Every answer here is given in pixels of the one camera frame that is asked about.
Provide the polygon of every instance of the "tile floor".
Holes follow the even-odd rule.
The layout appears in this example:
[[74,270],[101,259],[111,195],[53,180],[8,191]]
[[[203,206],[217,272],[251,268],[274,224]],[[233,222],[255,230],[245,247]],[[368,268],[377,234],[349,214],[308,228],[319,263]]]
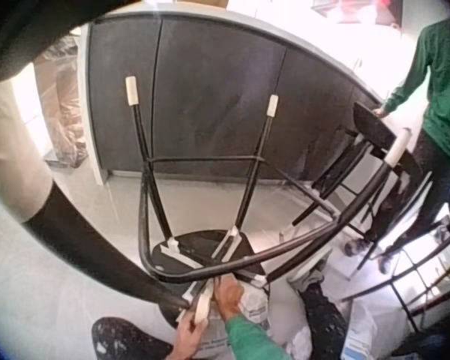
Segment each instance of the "tile floor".
[[[98,231],[140,265],[140,180],[113,176],[105,186],[98,186],[87,161],[79,169],[54,169],[53,173],[61,189]],[[172,231],[177,234],[229,228],[243,191],[239,184],[171,180],[160,180],[159,188]],[[244,225],[255,250],[276,244],[278,231],[303,206],[304,200],[297,199],[290,190],[259,186]],[[321,217],[314,216],[299,231],[322,222]],[[158,224],[152,222],[151,237],[159,236]],[[351,281],[347,280],[359,259],[348,259],[338,249],[346,239],[349,236],[342,232],[334,240],[337,249],[325,271],[323,286],[331,299],[385,279],[370,262]],[[281,261],[284,258],[268,262],[265,269]],[[420,291],[413,289],[416,283],[416,279],[403,282],[400,291],[413,295]],[[365,301],[379,325],[373,344],[373,354],[378,356],[398,344],[408,331],[407,321],[390,289],[370,295]],[[269,315],[278,343],[290,338],[305,322],[304,309],[284,279],[272,285]],[[106,316],[125,318],[151,335],[166,341],[173,339],[173,329],[162,319],[156,305],[119,294],[69,267],[37,243],[0,205],[0,348],[11,359],[95,359],[90,329],[94,321]]]

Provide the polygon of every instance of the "black chair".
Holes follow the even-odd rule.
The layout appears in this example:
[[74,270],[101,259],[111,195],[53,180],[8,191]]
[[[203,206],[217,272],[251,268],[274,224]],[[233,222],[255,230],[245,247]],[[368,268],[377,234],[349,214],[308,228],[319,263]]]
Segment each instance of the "black chair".
[[[353,120],[358,133],[347,130],[346,134],[353,137],[354,140],[349,143],[338,158],[331,163],[331,165],[325,170],[325,172],[312,184],[314,190],[319,191],[319,195],[322,199],[326,200],[332,195],[339,187],[342,187],[349,193],[357,196],[356,191],[347,187],[344,182],[347,177],[352,173],[356,166],[360,163],[366,154],[370,154],[375,158],[382,160],[386,156],[387,149],[390,149],[396,136],[393,132],[386,127],[383,122],[377,118],[369,109],[360,103],[355,103],[353,106]],[[416,163],[413,156],[405,151],[401,157],[398,165],[394,168],[394,173],[398,176],[398,182],[403,173],[408,174],[411,179],[422,179],[422,169]],[[421,186],[415,192],[411,200],[399,211],[396,217],[391,221],[389,229],[397,226],[406,216],[410,216],[410,210],[414,208],[417,201],[427,188],[429,175],[423,179]],[[370,202],[367,203],[367,211],[361,218],[363,224],[368,216],[371,216],[372,220],[375,217],[374,206],[376,205],[380,194],[383,190],[385,183],[382,184],[377,192],[374,194]],[[316,202],[313,202],[308,208],[306,208],[289,226],[290,228],[296,227],[309,215],[311,215],[317,208]],[[358,233],[360,236],[365,234],[353,226],[351,223],[347,225],[350,229]],[[359,271],[364,264],[371,258],[373,252],[377,249],[380,240],[375,241],[365,257],[362,259],[358,268],[354,274]]]
[[[439,226],[439,225],[446,225],[448,231],[450,232],[450,217],[444,217],[442,220],[437,221],[434,225],[435,227]],[[436,257],[438,254],[440,254],[442,251],[444,251],[448,246],[450,245],[450,236],[444,241],[442,242],[436,249],[434,249],[431,253],[429,253],[424,259],[420,260],[419,262],[417,262],[416,264],[412,263],[412,266],[409,267],[407,270],[402,271],[400,274],[395,274],[395,270],[393,271],[393,274],[391,276],[390,279],[388,279],[387,281],[384,281],[382,283],[379,283],[376,286],[371,287],[370,289],[366,289],[364,291],[358,292],[355,295],[351,295],[351,296],[347,296],[346,298],[342,299],[342,302],[348,302],[348,301],[352,301],[354,299],[360,298],[362,296],[366,296],[369,295],[371,293],[374,293],[378,290],[381,290],[384,287],[390,286],[393,291],[394,294],[397,296],[398,301],[400,302],[400,305],[402,306],[403,310],[406,313],[406,316],[408,318],[408,320],[410,321],[410,324],[412,325],[413,329],[415,332],[420,332],[421,328],[423,327],[423,323],[425,321],[425,313],[427,310],[430,310],[431,308],[439,305],[440,303],[444,302],[446,299],[450,298],[450,294],[443,294],[440,297],[434,299],[431,303],[428,302],[428,293],[434,288],[436,287],[440,282],[442,282],[445,278],[447,278],[450,275],[450,266],[445,270],[445,272],[440,275],[431,285],[426,285],[426,283],[423,281],[422,276],[420,275],[419,272],[419,268],[421,266],[423,266],[425,263],[427,263],[428,261],[432,260],[434,257]],[[401,251],[401,254],[404,253],[408,256],[408,254],[406,253],[405,250]],[[397,288],[395,286],[395,283],[397,281],[399,281],[400,279],[405,278],[408,274],[412,273],[412,272],[417,272],[418,275],[420,276],[421,280],[424,282],[424,286],[425,286],[425,290],[423,292],[421,292],[420,294],[418,294],[416,297],[414,297],[412,300],[408,301],[408,303],[405,303],[405,301],[403,300],[403,298],[401,297],[400,293],[397,291]],[[423,305],[420,305],[418,307],[416,307],[413,310],[409,310],[409,306],[416,303],[419,299],[421,299],[423,296],[427,296],[426,301]],[[414,318],[417,317],[418,315],[422,314],[422,318],[421,318],[421,325],[420,327],[417,326]]]
[[[358,193],[358,196],[339,214],[324,199],[314,194],[310,188],[302,186],[284,171],[278,169],[263,158],[263,149],[266,146],[272,128],[278,96],[271,96],[266,120],[256,150],[252,155],[226,157],[150,157],[145,133],[142,128],[135,77],[128,77],[126,83],[128,103],[133,112],[137,140],[143,159],[139,204],[140,258],[151,276],[167,283],[166,285],[168,287],[183,295],[190,303],[195,302],[198,299],[198,295],[203,293],[206,282],[210,278],[226,273],[234,273],[241,280],[263,288],[313,257],[350,223],[377,190],[383,186],[390,172],[393,171],[398,160],[405,152],[407,143],[410,140],[410,130],[403,129],[401,135],[391,143],[390,150],[384,158],[382,166],[375,172],[364,189]],[[191,232],[174,237],[161,202],[154,174],[155,164],[172,161],[250,162],[244,196],[242,197],[235,223],[231,229],[207,229],[205,231]],[[277,171],[294,188],[310,197],[317,206],[330,214],[331,220],[304,235],[296,236],[289,241],[280,243],[267,250],[254,253],[241,228],[257,183],[258,171],[263,164]],[[149,239],[149,199],[154,207],[154,212],[165,239],[164,242],[154,248],[153,253],[151,252]],[[269,274],[264,275],[260,266],[261,262],[278,257],[307,243],[310,244],[292,259],[286,261]],[[176,319],[176,315],[173,312],[167,313],[167,309],[162,309],[162,312],[171,323]]]

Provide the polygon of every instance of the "chair leg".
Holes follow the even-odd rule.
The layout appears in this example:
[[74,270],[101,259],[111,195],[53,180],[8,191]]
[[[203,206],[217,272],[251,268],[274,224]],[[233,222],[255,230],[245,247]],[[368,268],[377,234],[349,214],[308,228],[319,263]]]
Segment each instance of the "chair leg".
[[[323,193],[321,194],[321,198],[326,200],[329,198],[330,195],[333,194],[333,192],[337,189],[338,185],[342,183],[347,176],[355,169],[355,167],[358,165],[360,160],[365,156],[368,149],[371,147],[370,144],[367,144],[366,142],[361,143],[360,148],[358,148],[358,152],[356,156],[352,159],[351,163],[347,166],[347,168],[340,174],[340,176],[335,180],[335,182]],[[298,224],[300,224],[308,215],[310,215],[312,212],[317,209],[318,205],[314,202],[311,204],[308,208],[306,208],[293,222],[292,225],[296,227]]]

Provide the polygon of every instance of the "shoe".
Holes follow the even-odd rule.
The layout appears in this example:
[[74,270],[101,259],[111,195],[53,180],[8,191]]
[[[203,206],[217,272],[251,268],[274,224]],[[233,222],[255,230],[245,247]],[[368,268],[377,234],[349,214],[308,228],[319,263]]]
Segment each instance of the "shoe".
[[323,269],[333,249],[325,246],[316,256],[306,262],[293,276],[286,279],[288,284],[299,292],[304,292],[308,285],[321,283],[324,280]]
[[392,262],[395,258],[395,255],[385,255],[378,258],[378,269],[384,275],[390,274],[390,270],[392,269]]
[[370,242],[364,238],[356,238],[355,240],[348,241],[345,246],[343,246],[343,252],[348,257],[354,257],[370,247]]

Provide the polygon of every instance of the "paint-splattered pants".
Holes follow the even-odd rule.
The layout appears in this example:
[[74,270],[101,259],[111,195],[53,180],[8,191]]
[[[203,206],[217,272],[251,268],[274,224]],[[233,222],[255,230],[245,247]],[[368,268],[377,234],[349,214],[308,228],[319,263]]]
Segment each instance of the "paint-splattered pants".
[[[345,342],[347,324],[338,309],[312,283],[300,293],[311,330],[313,360],[336,360]],[[127,320],[99,319],[91,329],[97,360],[164,360],[172,345],[141,331]]]
[[347,336],[347,322],[335,304],[323,295],[319,283],[312,283],[300,292],[307,313],[312,337],[310,360],[337,360]]

